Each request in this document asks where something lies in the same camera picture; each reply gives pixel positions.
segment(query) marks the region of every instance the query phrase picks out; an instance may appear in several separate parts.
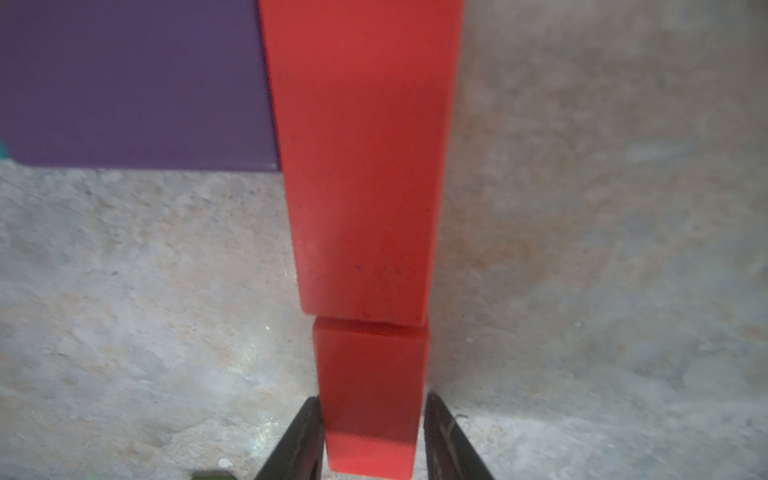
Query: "purple block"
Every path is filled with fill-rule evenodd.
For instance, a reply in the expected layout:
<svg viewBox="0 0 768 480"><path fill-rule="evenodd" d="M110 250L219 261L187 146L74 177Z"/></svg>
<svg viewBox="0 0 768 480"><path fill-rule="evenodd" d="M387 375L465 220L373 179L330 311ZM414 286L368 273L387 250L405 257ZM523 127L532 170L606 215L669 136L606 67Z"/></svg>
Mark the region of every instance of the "purple block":
<svg viewBox="0 0 768 480"><path fill-rule="evenodd" d="M36 167L277 171L254 0L0 0L0 139Z"/></svg>

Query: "red wooden block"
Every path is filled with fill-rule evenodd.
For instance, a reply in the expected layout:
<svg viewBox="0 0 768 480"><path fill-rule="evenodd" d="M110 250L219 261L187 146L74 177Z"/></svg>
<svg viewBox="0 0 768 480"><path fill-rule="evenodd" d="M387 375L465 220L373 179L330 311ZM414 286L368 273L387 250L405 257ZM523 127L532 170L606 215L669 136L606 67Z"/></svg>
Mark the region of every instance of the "red wooden block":
<svg viewBox="0 0 768 480"><path fill-rule="evenodd" d="M305 312L426 321L462 0L260 0Z"/></svg>
<svg viewBox="0 0 768 480"><path fill-rule="evenodd" d="M313 335L330 468L411 478L429 327L320 317Z"/></svg>

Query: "gray concrete surface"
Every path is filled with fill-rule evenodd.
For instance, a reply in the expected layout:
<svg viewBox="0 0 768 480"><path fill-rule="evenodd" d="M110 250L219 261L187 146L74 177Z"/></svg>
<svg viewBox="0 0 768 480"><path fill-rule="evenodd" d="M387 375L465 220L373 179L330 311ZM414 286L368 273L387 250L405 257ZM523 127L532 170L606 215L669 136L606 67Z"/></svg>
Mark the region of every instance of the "gray concrete surface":
<svg viewBox="0 0 768 480"><path fill-rule="evenodd" d="M429 383L499 480L768 478L766 3L468 0L454 112ZM252 477L316 391L280 176L0 178L0 478Z"/></svg>

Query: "stacked red blocks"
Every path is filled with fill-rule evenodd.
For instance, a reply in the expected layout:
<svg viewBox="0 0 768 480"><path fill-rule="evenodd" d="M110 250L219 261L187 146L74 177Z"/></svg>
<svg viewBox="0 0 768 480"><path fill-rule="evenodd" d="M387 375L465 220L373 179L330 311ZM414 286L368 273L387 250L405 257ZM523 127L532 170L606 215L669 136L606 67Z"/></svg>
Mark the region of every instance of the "stacked red blocks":
<svg viewBox="0 0 768 480"><path fill-rule="evenodd" d="M260 0L330 468L410 478L462 0Z"/></svg>

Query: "concrete floor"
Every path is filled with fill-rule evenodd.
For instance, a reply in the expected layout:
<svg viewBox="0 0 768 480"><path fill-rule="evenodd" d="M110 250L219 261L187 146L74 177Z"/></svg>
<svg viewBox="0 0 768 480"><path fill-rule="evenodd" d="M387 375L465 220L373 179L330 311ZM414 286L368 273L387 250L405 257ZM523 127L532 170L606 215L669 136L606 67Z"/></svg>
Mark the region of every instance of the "concrete floor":
<svg viewBox="0 0 768 480"><path fill-rule="evenodd" d="M764 0L467 0L429 383L499 480L768 478L766 157ZM281 177L0 178L0 478L252 478L316 392Z"/></svg>

